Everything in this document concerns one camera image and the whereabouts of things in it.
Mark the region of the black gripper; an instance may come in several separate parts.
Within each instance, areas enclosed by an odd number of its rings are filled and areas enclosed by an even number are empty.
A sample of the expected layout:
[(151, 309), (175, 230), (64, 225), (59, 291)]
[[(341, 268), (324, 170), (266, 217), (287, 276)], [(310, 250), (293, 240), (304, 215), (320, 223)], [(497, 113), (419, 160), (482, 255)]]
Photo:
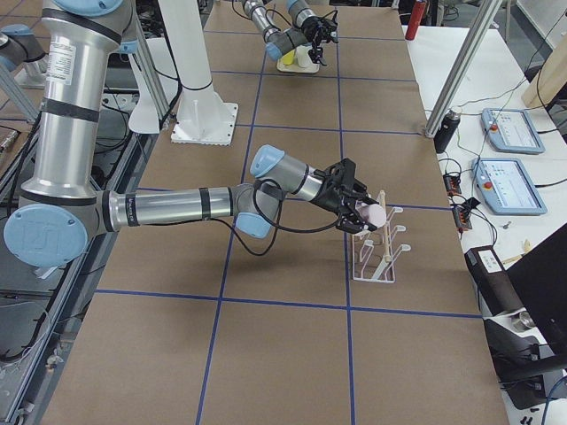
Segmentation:
[(356, 210), (356, 202), (375, 205), (367, 186), (355, 178), (355, 163), (344, 158), (324, 170), (316, 169), (314, 176), (322, 181), (317, 195), (310, 201), (338, 216), (336, 229), (349, 234), (371, 230), (371, 224)]
[(322, 19), (334, 19), (337, 21), (337, 16), (311, 16), (305, 20), (305, 37), (309, 42), (312, 43), (312, 47), (308, 50), (307, 54), (310, 57), (313, 64), (319, 64), (320, 66), (326, 66), (327, 61), (324, 58), (324, 50), (322, 45), (326, 43), (322, 39)]

